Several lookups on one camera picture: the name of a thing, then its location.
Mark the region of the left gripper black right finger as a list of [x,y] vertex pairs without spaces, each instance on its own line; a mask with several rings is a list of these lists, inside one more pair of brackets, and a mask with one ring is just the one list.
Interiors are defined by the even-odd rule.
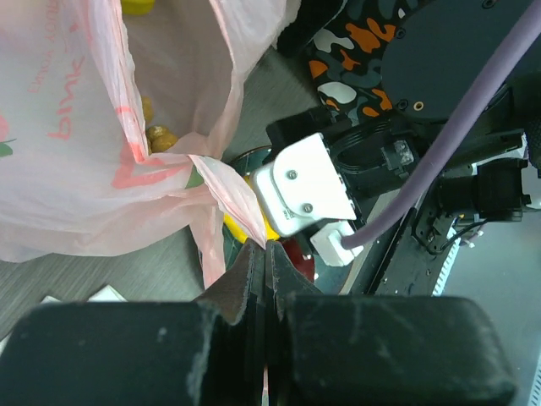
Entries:
[[329,295],[278,243],[265,252],[272,405],[508,405],[494,324],[461,297]]

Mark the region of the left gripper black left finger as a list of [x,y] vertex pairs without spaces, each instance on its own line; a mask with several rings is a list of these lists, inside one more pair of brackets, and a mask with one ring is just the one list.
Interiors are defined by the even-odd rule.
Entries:
[[54,303],[15,325],[4,405],[258,405],[265,252],[248,242],[189,302]]

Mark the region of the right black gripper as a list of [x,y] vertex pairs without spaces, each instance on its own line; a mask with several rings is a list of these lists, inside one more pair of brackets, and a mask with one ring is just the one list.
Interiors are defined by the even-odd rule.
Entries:
[[413,128],[395,110],[356,123],[328,107],[312,107],[268,124],[265,131],[271,145],[266,163],[301,139],[321,134],[359,220],[368,218],[380,195],[400,188],[419,161]]

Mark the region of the red fake apple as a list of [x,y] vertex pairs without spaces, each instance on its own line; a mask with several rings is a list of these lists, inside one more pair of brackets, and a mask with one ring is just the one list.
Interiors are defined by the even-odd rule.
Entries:
[[296,239],[284,239],[281,245],[296,270],[313,283],[315,280],[314,257],[311,254],[305,254]]

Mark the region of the pink plastic bag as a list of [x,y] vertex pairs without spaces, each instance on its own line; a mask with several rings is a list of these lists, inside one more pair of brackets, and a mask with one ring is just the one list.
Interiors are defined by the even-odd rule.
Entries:
[[[206,284],[225,271],[221,161],[243,86],[297,1],[1,4],[1,257],[115,256],[190,228]],[[148,152],[142,96],[178,142]]]

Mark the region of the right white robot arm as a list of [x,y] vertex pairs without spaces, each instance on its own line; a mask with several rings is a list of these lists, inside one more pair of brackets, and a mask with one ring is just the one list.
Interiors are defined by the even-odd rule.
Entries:
[[[325,101],[267,127],[272,154],[319,133],[345,179],[361,228],[373,200],[401,188],[436,141],[525,1],[354,2],[328,26],[353,41],[315,49]],[[532,210],[523,186],[540,165],[540,45],[534,42],[491,96],[419,208],[383,235],[360,266],[363,294],[426,293],[444,259],[490,222]]]

